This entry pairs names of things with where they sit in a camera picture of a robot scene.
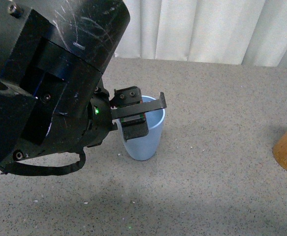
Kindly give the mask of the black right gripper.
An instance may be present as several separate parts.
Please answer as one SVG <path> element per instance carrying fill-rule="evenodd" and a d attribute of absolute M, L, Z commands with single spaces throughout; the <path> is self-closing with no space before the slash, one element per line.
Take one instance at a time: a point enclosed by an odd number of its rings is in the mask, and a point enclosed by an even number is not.
<path fill-rule="evenodd" d="M 166 107 L 163 92 L 159 93 L 158 99 L 144 102 L 141 90 L 136 86 L 114 90 L 112 99 L 105 91 L 96 91 L 88 105 L 90 123 L 83 135 L 83 146 L 101 145 L 109 132 L 118 129 L 113 123 L 117 119 L 120 121 L 125 142 L 145 137 L 149 133 L 145 113 Z"/>

